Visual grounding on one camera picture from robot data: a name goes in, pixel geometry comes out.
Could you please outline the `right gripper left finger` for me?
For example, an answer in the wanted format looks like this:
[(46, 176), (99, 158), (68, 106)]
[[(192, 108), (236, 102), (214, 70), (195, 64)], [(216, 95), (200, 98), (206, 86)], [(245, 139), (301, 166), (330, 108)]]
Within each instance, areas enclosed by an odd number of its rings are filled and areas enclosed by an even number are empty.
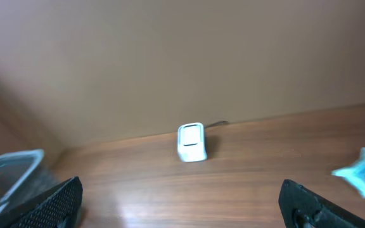
[(75, 176), (0, 215), (0, 228), (76, 228), (83, 188)]

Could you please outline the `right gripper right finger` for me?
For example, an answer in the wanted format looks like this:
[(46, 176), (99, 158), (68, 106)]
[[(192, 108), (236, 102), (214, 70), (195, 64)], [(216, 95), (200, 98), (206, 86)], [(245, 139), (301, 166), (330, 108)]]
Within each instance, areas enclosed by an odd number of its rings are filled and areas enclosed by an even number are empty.
[(278, 204), (286, 227), (365, 228), (363, 218), (290, 179), (282, 183)]

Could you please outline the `white barcode scanner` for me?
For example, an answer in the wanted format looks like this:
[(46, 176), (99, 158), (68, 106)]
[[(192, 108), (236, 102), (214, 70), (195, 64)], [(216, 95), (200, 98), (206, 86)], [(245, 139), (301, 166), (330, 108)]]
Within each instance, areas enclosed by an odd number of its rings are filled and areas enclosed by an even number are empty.
[(187, 123), (178, 128), (177, 153), (182, 162), (202, 162), (207, 159), (202, 123)]

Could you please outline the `grey plastic mesh basket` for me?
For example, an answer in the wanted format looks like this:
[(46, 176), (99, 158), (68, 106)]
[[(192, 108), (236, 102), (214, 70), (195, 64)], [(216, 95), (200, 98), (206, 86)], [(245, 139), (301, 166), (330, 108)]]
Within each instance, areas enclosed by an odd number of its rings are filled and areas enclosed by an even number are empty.
[(43, 166), (41, 149), (0, 156), (0, 214), (55, 187), (60, 182)]

